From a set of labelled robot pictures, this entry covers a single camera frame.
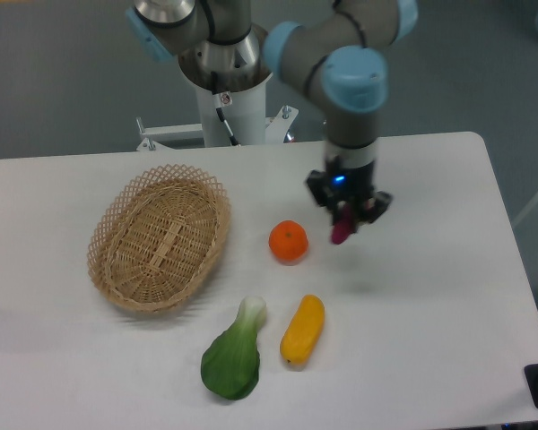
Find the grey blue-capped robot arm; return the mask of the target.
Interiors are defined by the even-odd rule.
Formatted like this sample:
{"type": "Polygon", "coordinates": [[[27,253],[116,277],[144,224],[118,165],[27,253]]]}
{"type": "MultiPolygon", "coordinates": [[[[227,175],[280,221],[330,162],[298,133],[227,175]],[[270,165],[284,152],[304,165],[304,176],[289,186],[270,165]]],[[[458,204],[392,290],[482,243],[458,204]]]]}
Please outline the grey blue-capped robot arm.
{"type": "Polygon", "coordinates": [[[254,24],[249,1],[135,1],[133,33],[156,61],[177,61],[195,89],[209,147],[265,143],[265,86],[276,78],[325,116],[324,168],[308,174],[314,201],[344,242],[392,202],[374,184],[378,114],[387,97],[380,54],[415,26],[413,1],[335,1],[308,28],[254,24]]]}

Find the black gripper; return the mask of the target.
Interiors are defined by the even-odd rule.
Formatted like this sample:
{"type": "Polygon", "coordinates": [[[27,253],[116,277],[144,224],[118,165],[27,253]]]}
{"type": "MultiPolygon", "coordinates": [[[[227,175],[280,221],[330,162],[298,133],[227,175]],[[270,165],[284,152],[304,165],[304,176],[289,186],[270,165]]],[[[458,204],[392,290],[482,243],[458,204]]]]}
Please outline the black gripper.
{"type": "Polygon", "coordinates": [[[347,168],[339,156],[325,162],[325,172],[311,170],[306,178],[306,185],[316,205],[325,208],[331,216],[331,223],[340,219],[340,202],[349,202],[352,206],[353,234],[363,225],[377,221],[390,207],[393,195],[384,191],[375,191],[373,185],[376,162],[365,166],[347,168]]]}

